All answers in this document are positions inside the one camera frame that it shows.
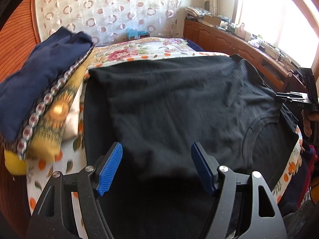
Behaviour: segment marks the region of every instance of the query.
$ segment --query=wooden cabinet door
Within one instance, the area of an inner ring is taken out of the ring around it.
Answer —
[[[205,51],[213,52],[212,35],[209,29],[204,27],[200,27],[198,29],[197,45],[199,45]]]
[[[213,52],[221,52],[232,55],[235,39],[220,30],[213,30]]]
[[[259,63],[260,53],[258,53],[253,47],[242,41],[236,41],[234,54],[239,54],[242,58],[245,58],[253,66]]]
[[[193,42],[197,39],[197,29],[195,28],[195,24],[190,23],[189,21],[185,21],[183,36]]]

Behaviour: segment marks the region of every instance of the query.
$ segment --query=blue gripper pad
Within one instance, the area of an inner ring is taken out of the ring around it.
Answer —
[[[118,143],[111,152],[111,155],[109,156],[107,162],[105,163],[103,169],[100,172],[99,183],[96,189],[100,196],[103,196],[103,194],[110,189],[111,183],[113,181],[116,170],[119,167],[122,156],[123,148],[122,145]]]
[[[204,190],[210,196],[213,196],[217,191],[214,185],[214,175],[211,172],[202,154],[205,154],[206,158],[209,156],[206,154],[203,148],[202,148],[202,151],[203,152],[201,152],[201,150],[197,147],[196,143],[192,144],[190,153],[191,153],[193,162],[195,164],[197,173],[199,175],[200,181],[202,182]]]

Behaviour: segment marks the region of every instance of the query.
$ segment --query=tissue box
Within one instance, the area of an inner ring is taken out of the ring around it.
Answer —
[[[127,35],[127,38],[129,39],[129,41],[150,36],[150,34],[148,33],[147,30],[138,31],[138,30],[132,29],[132,28],[128,28],[126,30],[126,35]]]

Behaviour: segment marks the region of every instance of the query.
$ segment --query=black t-shirt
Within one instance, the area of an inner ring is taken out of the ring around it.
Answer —
[[[99,200],[115,238],[199,237],[213,199],[190,156],[194,141],[235,172],[260,171],[272,189],[298,139],[297,120],[238,55],[133,61],[90,75],[88,164],[123,145]]]

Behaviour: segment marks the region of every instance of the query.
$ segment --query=human hand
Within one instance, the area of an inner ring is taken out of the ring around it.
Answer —
[[[319,112],[307,112],[302,110],[301,115],[303,120],[303,131],[307,137],[310,137],[312,134],[310,121],[319,121]]]

